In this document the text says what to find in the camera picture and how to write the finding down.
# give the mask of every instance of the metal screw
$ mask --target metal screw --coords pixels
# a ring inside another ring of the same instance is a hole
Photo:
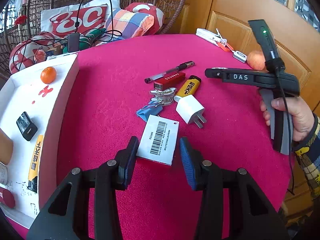
[[[116,160],[108,160],[107,162],[108,166],[114,166],[117,164]]]
[[[204,165],[204,166],[211,166],[212,165],[212,162],[211,161],[209,161],[209,160],[204,160],[204,161],[202,161],[202,164]]]
[[[80,168],[73,168],[72,171],[71,171],[71,173],[72,173],[73,175],[76,175],[76,174],[78,174],[79,172],[80,172]]]
[[[240,168],[240,169],[238,170],[238,172],[239,172],[241,175],[246,175],[246,174],[247,174],[247,170],[244,169],[244,168]]]

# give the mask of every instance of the white bottle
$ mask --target white bottle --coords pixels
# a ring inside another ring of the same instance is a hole
[[[7,167],[0,163],[0,183],[6,185],[8,183]]]

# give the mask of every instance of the red stain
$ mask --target red stain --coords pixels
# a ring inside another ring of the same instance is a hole
[[[44,98],[48,93],[50,93],[50,92],[53,90],[53,88],[48,89],[48,87],[49,87],[49,85],[46,86],[44,89],[42,89],[42,90],[39,92],[39,95],[41,95],[41,94],[43,93],[43,95],[42,95],[43,98]]]

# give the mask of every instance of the white tray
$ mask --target white tray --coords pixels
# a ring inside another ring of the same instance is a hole
[[[49,84],[48,89],[53,90],[43,97],[43,93],[39,95],[39,92],[47,85],[40,80],[40,74],[49,66],[57,70],[57,78]],[[60,128],[78,71],[77,54],[48,60],[13,74],[0,91],[0,128],[13,140],[13,154],[7,165],[8,184],[5,187],[13,193],[16,203],[14,209],[0,206],[7,217],[28,229],[57,187]],[[16,124],[24,111],[38,127],[29,142],[22,137]],[[44,139],[38,161],[36,194],[27,186],[31,157],[39,134],[43,134]]]

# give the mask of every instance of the red and white pillow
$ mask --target red and white pillow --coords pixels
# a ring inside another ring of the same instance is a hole
[[[120,0],[111,0],[112,9],[120,8]],[[41,11],[41,31],[50,32],[60,38],[76,30],[76,17],[79,5],[64,6]],[[86,31],[102,28],[111,13],[109,0],[92,0],[81,6],[79,12],[78,32],[86,35]]]
[[[22,69],[30,67],[35,64],[35,53],[42,46],[44,51],[51,49],[54,42],[58,41],[58,37],[52,33],[40,33],[38,36],[31,38],[32,40],[46,40],[20,42],[12,51],[9,58],[9,67],[11,74],[14,74]]]
[[[151,14],[155,18],[153,26],[149,30],[147,30],[145,35],[156,34],[156,32],[159,31],[161,26],[163,25],[164,13],[158,7],[151,3],[134,2],[129,4],[129,6],[125,10],[134,13],[140,12]]]

